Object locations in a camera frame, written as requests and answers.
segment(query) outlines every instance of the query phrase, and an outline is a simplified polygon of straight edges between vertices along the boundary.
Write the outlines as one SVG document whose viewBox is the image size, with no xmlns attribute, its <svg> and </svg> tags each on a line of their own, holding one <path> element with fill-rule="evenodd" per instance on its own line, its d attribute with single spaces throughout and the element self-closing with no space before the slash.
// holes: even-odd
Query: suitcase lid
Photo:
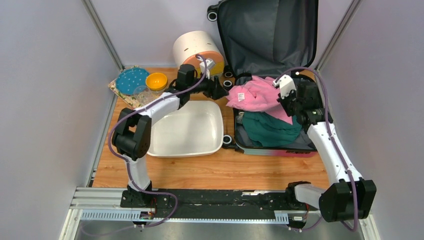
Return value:
<svg viewBox="0 0 424 240">
<path fill-rule="evenodd" d="M 216 13 L 236 79 L 244 73 L 276 78 L 314 61 L 318 0 L 223 0 Z"/>
</svg>

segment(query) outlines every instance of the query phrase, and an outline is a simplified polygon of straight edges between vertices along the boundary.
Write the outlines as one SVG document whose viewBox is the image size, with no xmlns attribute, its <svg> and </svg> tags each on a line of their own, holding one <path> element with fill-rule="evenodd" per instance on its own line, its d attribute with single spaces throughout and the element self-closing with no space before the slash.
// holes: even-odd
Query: clothing tag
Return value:
<svg viewBox="0 0 424 240">
<path fill-rule="evenodd" d="M 238 97 L 238 101 L 241 102 L 245 99 L 245 93 L 244 92 L 237 93 L 237 97 Z"/>
</svg>

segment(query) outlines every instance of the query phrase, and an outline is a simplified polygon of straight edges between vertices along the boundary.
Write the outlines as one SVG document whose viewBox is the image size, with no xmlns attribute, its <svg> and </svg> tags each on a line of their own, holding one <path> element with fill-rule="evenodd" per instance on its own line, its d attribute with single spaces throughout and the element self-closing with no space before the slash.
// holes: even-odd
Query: white wall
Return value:
<svg viewBox="0 0 424 240">
<path fill-rule="evenodd" d="M 373 179 L 381 239 L 423 239 L 424 2 L 365 0 L 322 76 L 339 136 Z"/>
<path fill-rule="evenodd" d="M 203 30 L 224 54 L 207 8 L 219 0 L 92 0 L 124 65 L 175 66 L 172 47 L 184 33 Z M 320 0 L 315 65 L 352 0 Z"/>
<path fill-rule="evenodd" d="M 2 0 L 0 36 L 0 238 L 58 239 L 118 70 L 80 0 Z"/>
</svg>

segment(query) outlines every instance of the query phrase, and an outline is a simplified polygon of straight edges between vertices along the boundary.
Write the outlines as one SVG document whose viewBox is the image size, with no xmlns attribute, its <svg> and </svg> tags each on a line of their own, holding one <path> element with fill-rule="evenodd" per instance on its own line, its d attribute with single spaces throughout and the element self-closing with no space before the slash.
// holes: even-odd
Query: wooden table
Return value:
<svg viewBox="0 0 424 240">
<path fill-rule="evenodd" d="M 167 75 L 168 82 L 177 76 L 176 68 L 147 68 L 150 73 Z M 208 100 L 194 94 L 191 100 Z M 234 135 L 233 110 L 227 99 L 215 101 L 222 112 L 224 132 Z M 118 99 L 110 128 L 127 104 Z M 154 188 L 168 189 L 230 189 L 284 190 L 287 184 L 309 181 L 317 187 L 328 188 L 324 164 L 317 154 L 313 157 L 255 156 L 221 148 L 216 153 L 199 157 L 160 158 L 147 156 L 148 175 Z M 105 142 L 93 187 L 125 188 L 128 183 L 124 161 L 113 156 Z"/>
</svg>

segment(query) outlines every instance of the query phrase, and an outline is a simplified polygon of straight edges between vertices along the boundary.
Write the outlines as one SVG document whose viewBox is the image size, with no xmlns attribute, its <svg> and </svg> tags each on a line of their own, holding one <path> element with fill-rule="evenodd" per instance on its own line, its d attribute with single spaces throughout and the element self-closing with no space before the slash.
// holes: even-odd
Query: cable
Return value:
<svg viewBox="0 0 424 240">
<path fill-rule="evenodd" d="M 309 204 L 307 204 L 307 203 L 305 203 L 306 204 L 306 214 L 305 214 L 305 220 L 308 218 L 308 214 L 309 214 Z"/>
<path fill-rule="evenodd" d="M 206 59 L 202 56 L 202 55 L 200 55 L 200 54 L 196 54 L 196 57 L 197 58 L 201 58 L 201 60 L 204 62 L 204 64 L 205 64 L 205 66 L 206 66 Z M 184 94 L 184 93 L 187 93 L 187 92 L 189 92 L 189 91 L 191 91 L 191 90 L 193 90 L 194 88 L 196 88 L 204 79 L 205 79 L 205 76 L 206 76 L 206 73 L 203 73 L 202 74 L 202 76 L 201 76 L 201 78 L 200 78 L 200 80 L 196 83 L 196 84 L 194 84 L 193 86 L 191 86 L 191 87 L 189 87 L 189 88 L 187 88 L 186 90 L 183 90 L 183 91 L 179 91 L 179 92 L 176 92 L 176 93 L 173 93 L 173 94 L 170 94 L 170 95 L 167 95 L 167 96 L 164 96 L 164 97 L 161 97 L 161 98 L 158 98 L 158 99 L 156 99 L 156 100 L 154 100 L 151 104 L 149 104 L 148 106 L 145 106 L 145 107 L 143 107 L 143 108 L 141 108 L 141 109 L 138 109 L 138 110 L 135 110 L 135 111 L 133 111 L 133 112 L 131 112 L 130 114 L 128 114 L 128 115 L 126 115 L 125 117 L 123 117 L 122 119 L 120 119 L 113 127 L 112 127 L 112 129 L 110 130 L 110 133 L 109 133 L 109 136 L 108 136 L 108 138 L 107 138 L 107 146 L 109 147 L 109 150 L 110 150 L 110 152 L 113 154 L 113 155 L 115 155 L 116 157 L 118 157 L 118 158 L 120 158 L 120 159 L 123 159 L 124 161 L 125 161 L 125 164 L 126 164 L 126 172 L 128 173 L 128 178 L 129 178 L 129 181 L 132 183 L 132 185 L 139 191 L 139 192 L 142 192 L 142 193 L 145 193 L 145 194 L 151 194 L 151 195 L 167 195 L 167 196 L 171 196 L 171 197 L 173 197 L 174 199 L 175 199 L 175 206 L 173 207 L 173 209 L 172 209 L 172 211 L 169 213 L 169 215 L 168 216 L 166 216 L 166 217 L 164 217 L 162 220 L 160 220 L 160 221 L 158 221 L 158 222 L 155 222 L 155 223 L 153 223 L 153 224 L 149 224 L 149 225 L 145 225 L 144 227 L 145 228 L 150 228 L 150 227 L 154 227 L 154 226 L 158 226 L 158 225 L 160 225 L 160 224 L 162 224 L 162 223 L 164 223 L 166 220 L 168 220 L 174 213 L 175 213 L 175 211 L 177 210 L 177 207 L 178 207 L 178 199 L 177 199 L 177 196 L 175 196 L 174 194 L 172 194 L 172 193 L 170 193 L 170 192 L 155 192 L 155 191 L 147 191 L 147 190 L 144 190 L 144 189 L 142 189 L 141 187 L 139 187 L 137 184 L 136 184 L 136 182 L 134 181 L 134 179 L 133 179 L 133 176 L 132 176 L 132 174 L 131 174 L 131 171 L 130 171 L 130 161 L 128 160 L 128 159 L 126 159 L 125 157 L 123 157 L 122 155 L 120 155 L 120 154 L 118 154 L 117 152 L 115 152 L 115 150 L 112 148 L 112 135 L 114 134 L 114 132 L 115 132 L 115 130 L 116 130 L 116 128 L 117 128 L 117 126 L 119 126 L 123 121 L 125 121 L 126 119 L 128 119 L 128 118 L 130 118 L 131 116 L 134 116 L 134 115 L 136 115 L 136 114 L 139 114 L 139 113 L 141 113 L 141 112 L 144 112 L 144 111 L 147 111 L 148 109 L 150 109 L 151 107 L 153 107 L 154 105 L 156 105 L 157 103 L 159 103 L 160 101 L 162 101 L 162 100 L 165 100 L 165 99 L 169 99 L 169 98 L 172 98 L 172 97 L 174 97 L 174 96 L 177 96 L 177 95 L 180 95 L 180 94 Z"/>
<path fill-rule="evenodd" d="M 318 220 L 312 226 L 307 227 L 307 228 L 295 228 L 295 227 L 291 227 L 291 226 L 287 226 L 287 225 L 279 225 L 279 226 L 287 228 L 289 231 L 293 230 L 296 233 L 301 233 L 301 232 L 311 231 L 312 229 L 316 228 L 322 220 L 323 220 L 323 217 L 320 216 L 318 218 Z"/>
<path fill-rule="evenodd" d="M 328 94 L 327 94 L 327 88 L 325 83 L 322 81 L 321 76 L 318 74 L 318 72 L 315 69 L 309 68 L 309 67 L 304 67 L 304 66 L 298 66 L 298 67 L 292 67 L 288 70 L 286 70 L 285 72 L 283 72 L 277 79 L 281 78 L 283 75 L 290 73 L 291 71 L 298 71 L 298 70 L 308 70 L 310 72 L 312 72 L 315 77 L 317 78 L 319 84 L 321 85 L 322 88 L 322 93 L 324 95 L 324 109 L 325 109 L 325 126 L 327 128 L 327 132 L 328 135 L 330 136 L 330 140 L 332 145 L 335 148 L 335 151 L 337 152 L 337 155 L 340 157 L 341 162 L 343 163 L 344 169 L 346 170 L 347 175 L 349 176 L 349 180 L 351 182 L 352 185 L 352 194 L 353 194 L 353 228 L 350 228 L 344 221 L 342 221 L 341 223 L 351 232 L 356 232 L 356 230 L 358 229 L 358 196 L 357 196 L 357 187 L 355 185 L 355 180 L 354 180 L 354 176 L 352 174 L 352 171 L 349 169 L 348 163 L 346 162 L 345 157 L 342 154 L 342 151 L 340 150 L 336 139 L 333 137 L 332 131 L 330 129 L 330 121 L 329 121 L 329 98 L 328 98 Z"/>
<path fill-rule="evenodd" d="M 136 225 L 126 226 L 126 227 L 120 228 L 118 230 L 107 232 L 107 233 L 102 233 L 102 234 L 93 234 L 93 233 L 86 232 L 84 230 L 84 227 L 85 226 L 83 226 L 83 227 L 81 227 L 79 229 L 81 231 L 81 233 L 83 233 L 83 234 L 85 234 L 87 236 L 90 236 L 90 237 L 101 238 L 101 237 L 105 237 L 105 236 L 109 236 L 109 235 L 112 235 L 112 234 L 116 234 L 116 233 L 119 233 L 119 232 L 122 232 L 122 231 L 125 231 L 125 230 L 128 230 L 128 229 L 133 229 L 133 228 L 136 227 Z"/>
</svg>

